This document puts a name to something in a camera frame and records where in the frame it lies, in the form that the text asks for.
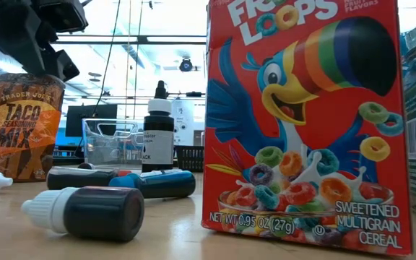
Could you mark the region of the white wall panel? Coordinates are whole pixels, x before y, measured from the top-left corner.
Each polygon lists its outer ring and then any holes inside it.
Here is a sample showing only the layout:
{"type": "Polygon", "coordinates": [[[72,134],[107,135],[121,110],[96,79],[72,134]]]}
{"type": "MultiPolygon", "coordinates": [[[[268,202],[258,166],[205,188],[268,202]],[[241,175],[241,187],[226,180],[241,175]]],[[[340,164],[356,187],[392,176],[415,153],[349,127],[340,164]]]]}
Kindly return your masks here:
{"type": "Polygon", "coordinates": [[[205,105],[195,100],[183,100],[178,97],[172,101],[171,116],[175,120],[175,145],[204,145],[205,105]]]}

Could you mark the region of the black plastic basket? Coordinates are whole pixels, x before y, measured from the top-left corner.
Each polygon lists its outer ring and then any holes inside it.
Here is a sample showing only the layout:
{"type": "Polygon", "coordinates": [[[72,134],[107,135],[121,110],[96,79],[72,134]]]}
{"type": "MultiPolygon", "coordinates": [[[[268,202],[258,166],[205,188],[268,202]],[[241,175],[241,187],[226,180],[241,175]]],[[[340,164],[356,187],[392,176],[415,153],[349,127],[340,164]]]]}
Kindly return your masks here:
{"type": "Polygon", "coordinates": [[[195,173],[204,171],[204,147],[203,146],[182,146],[175,147],[178,167],[195,173]]]}

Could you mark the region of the black monitor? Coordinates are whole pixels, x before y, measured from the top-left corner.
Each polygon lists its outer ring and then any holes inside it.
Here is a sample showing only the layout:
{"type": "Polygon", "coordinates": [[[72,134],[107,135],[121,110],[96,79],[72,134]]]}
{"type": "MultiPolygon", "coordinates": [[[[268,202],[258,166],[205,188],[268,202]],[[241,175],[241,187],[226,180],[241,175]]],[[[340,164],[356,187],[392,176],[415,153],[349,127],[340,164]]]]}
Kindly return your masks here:
{"type": "Polygon", "coordinates": [[[70,105],[66,115],[65,135],[82,136],[82,120],[85,118],[116,119],[118,106],[105,105],[70,105]]]}

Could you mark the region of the black tube red cap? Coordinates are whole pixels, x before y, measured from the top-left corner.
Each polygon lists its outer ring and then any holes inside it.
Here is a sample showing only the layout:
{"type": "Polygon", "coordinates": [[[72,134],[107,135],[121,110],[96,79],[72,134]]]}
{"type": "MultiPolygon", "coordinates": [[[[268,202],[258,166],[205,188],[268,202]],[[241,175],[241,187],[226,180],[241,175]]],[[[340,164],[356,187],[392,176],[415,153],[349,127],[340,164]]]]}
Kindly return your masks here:
{"type": "Polygon", "coordinates": [[[49,190],[68,187],[108,186],[112,178],[130,174],[130,170],[92,170],[83,168],[52,167],[46,177],[49,190]]]}

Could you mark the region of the dark red bottle white cap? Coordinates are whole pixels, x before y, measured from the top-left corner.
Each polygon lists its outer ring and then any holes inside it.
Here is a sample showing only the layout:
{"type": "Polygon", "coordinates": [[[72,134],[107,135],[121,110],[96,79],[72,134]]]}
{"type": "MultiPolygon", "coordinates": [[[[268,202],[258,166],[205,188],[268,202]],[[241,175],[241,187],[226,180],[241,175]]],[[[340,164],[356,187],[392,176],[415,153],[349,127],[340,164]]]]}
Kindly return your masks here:
{"type": "Polygon", "coordinates": [[[21,210],[32,224],[78,238],[128,242],[144,219],[144,197],[136,188],[85,186],[47,190],[21,210]]]}

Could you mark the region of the black dropper bottle white label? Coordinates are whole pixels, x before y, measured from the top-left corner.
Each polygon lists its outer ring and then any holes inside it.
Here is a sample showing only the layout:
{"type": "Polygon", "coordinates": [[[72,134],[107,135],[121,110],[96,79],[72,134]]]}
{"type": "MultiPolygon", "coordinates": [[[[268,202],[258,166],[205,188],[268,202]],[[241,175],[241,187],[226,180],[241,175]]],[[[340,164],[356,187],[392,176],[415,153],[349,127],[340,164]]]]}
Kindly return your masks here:
{"type": "Polygon", "coordinates": [[[144,117],[142,172],[168,170],[173,167],[174,118],[167,99],[165,83],[160,80],[155,96],[148,102],[149,115],[144,117]]]}

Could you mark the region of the red Froot Loops cereal box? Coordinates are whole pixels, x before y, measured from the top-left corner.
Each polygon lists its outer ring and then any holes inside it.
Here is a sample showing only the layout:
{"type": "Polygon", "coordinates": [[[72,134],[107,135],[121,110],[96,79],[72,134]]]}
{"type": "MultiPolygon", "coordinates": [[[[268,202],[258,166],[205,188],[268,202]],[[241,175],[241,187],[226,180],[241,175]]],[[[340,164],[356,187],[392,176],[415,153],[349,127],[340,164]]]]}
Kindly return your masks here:
{"type": "Polygon", "coordinates": [[[201,225],[413,251],[397,0],[209,0],[201,225]]]}

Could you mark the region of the clear plastic bin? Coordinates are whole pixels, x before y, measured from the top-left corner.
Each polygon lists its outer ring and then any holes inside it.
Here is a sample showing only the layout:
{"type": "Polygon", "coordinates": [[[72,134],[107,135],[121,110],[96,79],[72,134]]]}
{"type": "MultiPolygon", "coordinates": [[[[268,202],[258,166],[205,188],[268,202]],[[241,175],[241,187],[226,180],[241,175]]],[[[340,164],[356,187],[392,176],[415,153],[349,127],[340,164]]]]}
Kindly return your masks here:
{"type": "Polygon", "coordinates": [[[82,120],[84,161],[96,168],[140,169],[143,130],[128,119],[82,120]]]}

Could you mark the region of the blue food colouring tube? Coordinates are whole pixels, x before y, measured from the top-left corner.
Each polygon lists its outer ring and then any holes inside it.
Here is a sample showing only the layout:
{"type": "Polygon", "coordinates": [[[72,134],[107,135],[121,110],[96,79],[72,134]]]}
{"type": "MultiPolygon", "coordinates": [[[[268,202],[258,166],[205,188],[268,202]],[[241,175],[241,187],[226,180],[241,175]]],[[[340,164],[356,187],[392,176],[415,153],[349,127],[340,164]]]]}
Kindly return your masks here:
{"type": "Polygon", "coordinates": [[[196,179],[194,174],[187,170],[146,178],[142,178],[136,173],[130,173],[112,178],[109,186],[138,189],[145,199],[182,198],[193,194],[196,188],[196,179]]]}

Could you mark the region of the taco seasoning mix packet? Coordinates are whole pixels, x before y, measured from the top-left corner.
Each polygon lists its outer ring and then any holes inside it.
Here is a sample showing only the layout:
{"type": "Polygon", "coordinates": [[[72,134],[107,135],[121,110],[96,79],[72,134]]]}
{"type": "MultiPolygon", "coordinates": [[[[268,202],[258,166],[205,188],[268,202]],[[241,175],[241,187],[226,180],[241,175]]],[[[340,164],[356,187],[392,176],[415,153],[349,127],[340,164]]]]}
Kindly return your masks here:
{"type": "Polygon", "coordinates": [[[0,173],[44,181],[53,166],[64,83],[51,75],[0,74],[0,173]]]}

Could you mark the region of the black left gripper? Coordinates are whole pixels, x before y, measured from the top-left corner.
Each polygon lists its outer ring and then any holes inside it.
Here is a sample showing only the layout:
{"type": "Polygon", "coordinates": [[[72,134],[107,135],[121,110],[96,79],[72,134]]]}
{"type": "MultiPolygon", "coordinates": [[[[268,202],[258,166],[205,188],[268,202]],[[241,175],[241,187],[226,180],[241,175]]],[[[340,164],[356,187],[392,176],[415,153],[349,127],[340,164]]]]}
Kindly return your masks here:
{"type": "Polygon", "coordinates": [[[58,33],[88,26],[89,0],[0,0],[0,51],[31,74],[50,74],[67,82],[79,70],[65,50],[54,51],[58,33]]]}

